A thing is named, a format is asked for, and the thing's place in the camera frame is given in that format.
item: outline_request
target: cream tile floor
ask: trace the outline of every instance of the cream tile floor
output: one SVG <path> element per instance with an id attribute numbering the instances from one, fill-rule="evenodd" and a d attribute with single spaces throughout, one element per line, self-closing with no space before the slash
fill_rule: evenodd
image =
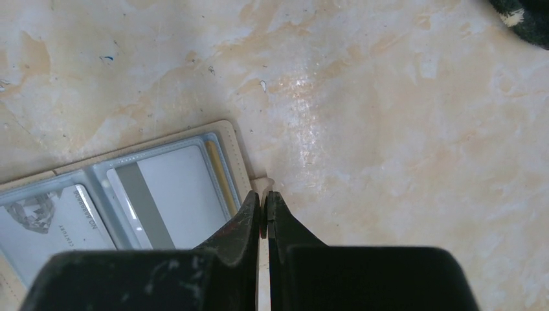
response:
<path id="1" fill-rule="evenodd" d="M 549 307 L 549 53 L 487 1 L 1 6 L 0 181 L 228 119 L 325 242 L 441 246 L 484 310 Z"/>

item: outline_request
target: card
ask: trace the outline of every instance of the card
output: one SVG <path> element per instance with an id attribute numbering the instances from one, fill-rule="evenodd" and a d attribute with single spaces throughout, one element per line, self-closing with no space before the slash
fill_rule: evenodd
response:
<path id="1" fill-rule="evenodd" d="M 197 146 L 113 168 L 107 178 L 143 248 L 194 248 L 230 218 Z"/>
<path id="2" fill-rule="evenodd" d="M 59 252 L 115 248 L 82 185 L 1 206 L 0 247 L 27 286 Z"/>

